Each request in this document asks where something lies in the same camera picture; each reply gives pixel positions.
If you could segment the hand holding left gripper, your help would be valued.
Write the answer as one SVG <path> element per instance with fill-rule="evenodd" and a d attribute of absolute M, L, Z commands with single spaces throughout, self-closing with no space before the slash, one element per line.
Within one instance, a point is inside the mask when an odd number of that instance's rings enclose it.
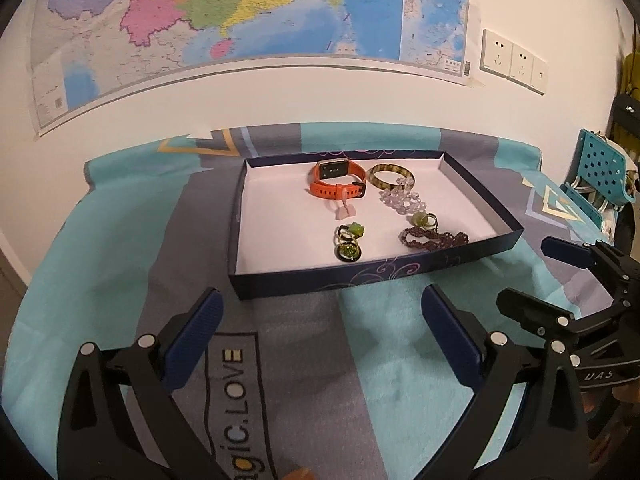
<path fill-rule="evenodd" d="M 281 480 L 314 480 L 314 473 L 309 468 L 298 468 L 286 474 Z"/>

